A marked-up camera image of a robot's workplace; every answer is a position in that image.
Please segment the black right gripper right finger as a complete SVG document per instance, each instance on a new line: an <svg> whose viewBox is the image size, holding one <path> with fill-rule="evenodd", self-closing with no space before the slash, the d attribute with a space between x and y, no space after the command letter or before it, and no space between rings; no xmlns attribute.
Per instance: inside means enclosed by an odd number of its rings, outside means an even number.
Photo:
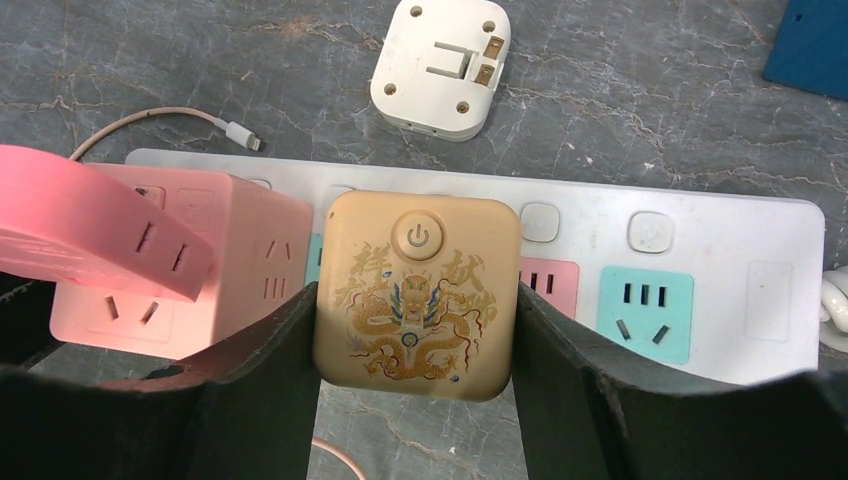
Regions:
<svg viewBox="0 0 848 480"><path fill-rule="evenodd" d="M847 374L739 386L654 362L518 289L512 382L532 479L843 479Z"/></svg>

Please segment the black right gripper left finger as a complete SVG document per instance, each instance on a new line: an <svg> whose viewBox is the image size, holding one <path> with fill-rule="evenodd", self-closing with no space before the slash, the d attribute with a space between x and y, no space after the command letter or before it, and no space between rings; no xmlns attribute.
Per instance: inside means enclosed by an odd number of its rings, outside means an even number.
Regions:
<svg viewBox="0 0 848 480"><path fill-rule="evenodd" d="M303 479L320 377L318 286L137 380L1 370L5 479Z"/></svg>

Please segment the light pink cube socket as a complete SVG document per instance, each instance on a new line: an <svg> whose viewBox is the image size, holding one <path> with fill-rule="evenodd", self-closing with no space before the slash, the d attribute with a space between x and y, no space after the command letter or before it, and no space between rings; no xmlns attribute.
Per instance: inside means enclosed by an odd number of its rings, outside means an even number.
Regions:
<svg viewBox="0 0 848 480"><path fill-rule="evenodd" d="M206 239L214 263L193 302L62 282L49 324L56 339L182 359L266 317L303 287L308 203L223 172L97 168Z"/></svg>

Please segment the tan cube socket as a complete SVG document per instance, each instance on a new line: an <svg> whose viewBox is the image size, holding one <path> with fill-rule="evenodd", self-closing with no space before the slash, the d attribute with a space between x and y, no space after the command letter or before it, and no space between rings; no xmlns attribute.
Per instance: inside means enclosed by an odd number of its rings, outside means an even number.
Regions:
<svg viewBox="0 0 848 480"><path fill-rule="evenodd" d="M465 401L510 379L521 225L497 200L352 190L326 215L313 362L336 386Z"/></svg>

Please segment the coral pink adapter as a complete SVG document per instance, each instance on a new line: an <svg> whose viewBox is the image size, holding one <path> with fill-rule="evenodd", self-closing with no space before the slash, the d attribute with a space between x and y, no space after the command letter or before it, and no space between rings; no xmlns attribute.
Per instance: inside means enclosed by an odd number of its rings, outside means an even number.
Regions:
<svg viewBox="0 0 848 480"><path fill-rule="evenodd" d="M2 146L2 271L195 300L212 246L106 169Z"/></svg>

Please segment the white adapter plug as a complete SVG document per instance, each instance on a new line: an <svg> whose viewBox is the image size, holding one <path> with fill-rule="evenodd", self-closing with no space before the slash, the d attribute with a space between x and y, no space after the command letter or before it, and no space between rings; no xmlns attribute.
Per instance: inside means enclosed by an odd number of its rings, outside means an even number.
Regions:
<svg viewBox="0 0 848 480"><path fill-rule="evenodd" d="M464 142L478 134L511 42L506 11L485 0L402 0L370 82L390 124Z"/></svg>

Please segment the dark blue cube socket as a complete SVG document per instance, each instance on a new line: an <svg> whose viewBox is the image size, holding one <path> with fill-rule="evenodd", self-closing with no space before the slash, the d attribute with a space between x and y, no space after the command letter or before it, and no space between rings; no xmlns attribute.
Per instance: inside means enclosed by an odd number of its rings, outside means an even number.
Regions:
<svg viewBox="0 0 848 480"><path fill-rule="evenodd" d="M847 0L791 0L762 76L846 100Z"/></svg>

